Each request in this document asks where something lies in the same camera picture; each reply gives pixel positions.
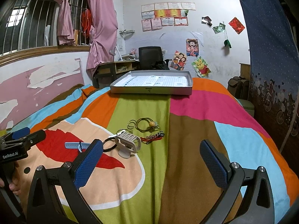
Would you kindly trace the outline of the person's left hand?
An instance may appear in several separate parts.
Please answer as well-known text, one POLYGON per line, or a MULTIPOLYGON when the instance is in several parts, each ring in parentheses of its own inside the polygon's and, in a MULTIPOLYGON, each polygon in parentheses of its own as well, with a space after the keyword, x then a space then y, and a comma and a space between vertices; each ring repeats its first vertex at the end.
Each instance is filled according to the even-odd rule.
POLYGON ((17 196, 21 194, 21 180, 20 180, 20 174, 18 168, 19 168, 19 163, 17 161, 14 162, 13 169, 1 167, 1 171, 11 176, 11 182, 9 183, 9 188, 17 196))

